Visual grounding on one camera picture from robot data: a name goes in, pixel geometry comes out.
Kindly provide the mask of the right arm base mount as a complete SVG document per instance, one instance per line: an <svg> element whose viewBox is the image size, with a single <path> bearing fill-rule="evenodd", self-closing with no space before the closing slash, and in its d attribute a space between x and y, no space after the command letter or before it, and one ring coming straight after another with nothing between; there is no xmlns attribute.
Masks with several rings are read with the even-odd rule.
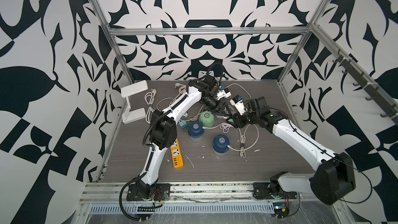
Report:
<svg viewBox="0 0 398 224"><path fill-rule="evenodd" d="M271 182L256 182L253 183L253 197L257 200L283 200L296 199L296 192L286 192Z"/></svg>

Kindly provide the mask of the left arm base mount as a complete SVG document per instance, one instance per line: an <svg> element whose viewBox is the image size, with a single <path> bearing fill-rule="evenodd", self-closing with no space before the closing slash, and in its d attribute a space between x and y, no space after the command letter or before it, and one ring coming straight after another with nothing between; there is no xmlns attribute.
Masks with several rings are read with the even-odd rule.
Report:
<svg viewBox="0 0 398 224"><path fill-rule="evenodd" d="M167 200L170 196L171 184L135 185L130 184L127 191L127 201Z"/></svg>

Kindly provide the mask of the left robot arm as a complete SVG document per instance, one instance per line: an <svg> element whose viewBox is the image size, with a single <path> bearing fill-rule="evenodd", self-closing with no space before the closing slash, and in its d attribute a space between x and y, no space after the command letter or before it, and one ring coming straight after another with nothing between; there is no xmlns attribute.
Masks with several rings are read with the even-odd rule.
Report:
<svg viewBox="0 0 398 224"><path fill-rule="evenodd" d="M135 180L140 191L149 194L154 189L164 155L177 139L177 123L182 115L197 103L207 106L212 112L223 113L228 108L224 98L229 95L227 88L218 85L212 76L206 76L204 80L190 80L184 93L171 106L153 112L143 138L143 146L149 148L148 157Z"/></svg>

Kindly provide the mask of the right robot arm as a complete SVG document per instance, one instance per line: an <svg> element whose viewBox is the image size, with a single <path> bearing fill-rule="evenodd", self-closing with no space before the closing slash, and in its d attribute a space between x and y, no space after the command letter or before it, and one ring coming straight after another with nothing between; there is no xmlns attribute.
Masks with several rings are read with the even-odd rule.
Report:
<svg viewBox="0 0 398 224"><path fill-rule="evenodd" d="M244 101L239 95L230 100L236 108L231 115L235 127L253 124L268 130L293 148L314 170L312 174L281 172L270 179L269 191L314 195L332 205L356 188L352 159L344 152L337 154L300 130L288 115L269 107L264 97Z"/></svg>

